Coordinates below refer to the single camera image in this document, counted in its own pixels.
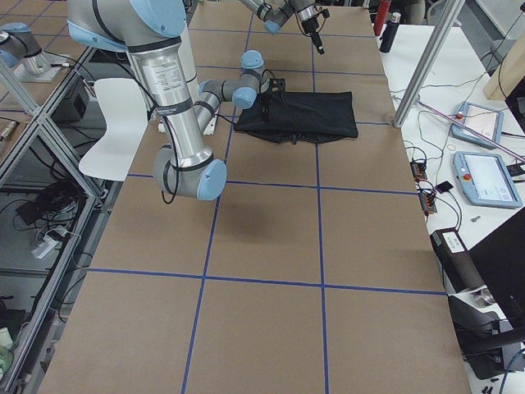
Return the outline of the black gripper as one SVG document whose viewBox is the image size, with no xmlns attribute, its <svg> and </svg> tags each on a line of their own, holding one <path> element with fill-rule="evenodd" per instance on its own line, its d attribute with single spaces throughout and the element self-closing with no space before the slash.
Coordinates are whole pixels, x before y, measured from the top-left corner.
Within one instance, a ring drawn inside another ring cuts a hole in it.
<svg viewBox="0 0 525 394">
<path fill-rule="evenodd" d="M 261 118 L 264 122 L 270 122 L 272 114 L 276 111 L 279 103 L 279 94 L 276 92 L 260 95 Z"/>
<path fill-rule="evenodd" d="M 320 25 L 318 18 L 323 15 L 323 10 L 301 10 L 298 18 L 304 33 L 311 38 L 313 46 L 322 55 L 325 53 L 323 42 L 319 35 Z"/>
</svg>

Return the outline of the neighbour grey robot arm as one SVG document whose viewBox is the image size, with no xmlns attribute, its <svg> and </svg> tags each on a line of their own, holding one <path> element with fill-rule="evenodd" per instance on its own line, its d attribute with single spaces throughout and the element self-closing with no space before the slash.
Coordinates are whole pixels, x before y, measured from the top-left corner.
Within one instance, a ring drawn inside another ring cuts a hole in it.
<svg viewBox="0 0 525 394">
<path fill-rule="evenodd" d="M 62 62 L 47 55 L 22 22 L 1 26 L 1 59 L 22 82 L 50 83 L 62 68 Z"/>
</svg>

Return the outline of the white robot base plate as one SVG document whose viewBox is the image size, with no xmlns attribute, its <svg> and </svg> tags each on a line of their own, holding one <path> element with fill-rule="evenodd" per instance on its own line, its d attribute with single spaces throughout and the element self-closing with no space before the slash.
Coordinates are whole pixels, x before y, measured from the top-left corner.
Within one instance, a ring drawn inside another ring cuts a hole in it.
<svg viewBox="0 0 525 394">
<path fill-rule="evenodd" d="M 203 131 L 203 135 L 214 135 L 216 130 L 218 120 L 218 112 L 216 112 L 210 122 L 207 124 L 206 128 Z M 166 129 L 163 125 L 163 122 L 160 121 L 157 125 L 157 130 L 159 133 L 166 133 Z"/>
</svg>

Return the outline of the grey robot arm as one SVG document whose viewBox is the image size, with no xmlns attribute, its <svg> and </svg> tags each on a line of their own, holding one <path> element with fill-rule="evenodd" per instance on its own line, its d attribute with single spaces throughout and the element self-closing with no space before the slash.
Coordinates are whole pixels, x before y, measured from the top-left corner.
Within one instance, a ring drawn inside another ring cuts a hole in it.
<svg viewBox="0 0 525 394">
<path fill-rule="evenodd" d="M 203 142 L 203 132 L 221 103 L 248 109 L 267 90 L 261 53 L 245 52 L 237 79 L 205 81 L 193 100 L 179 56 L 186 26 L 183 2 L 70 1 L 68 26 L 81 44 L 128 53 L 169 139 L 154 163 L 159 188 L 171 195 L 216 199 L 226 184 L 226 165 Z"/>
<path fill-rule="evenodd" d="M 315 1 L 283 1 L 277 8 L 263 0 L 241 0 L 240 2 L 263 22 L 265 29 L 270 34 L 279 33 L 285 23 L 294 16 L 301 34 L 311 39 L 313 47 L 319 54 L 325 53 L 320 37 L 324 23 L 319 24 L 318 19 L 322 17 L 325 21 L 330 17 L 330 12 L 317 5 Z"/>
</svg>

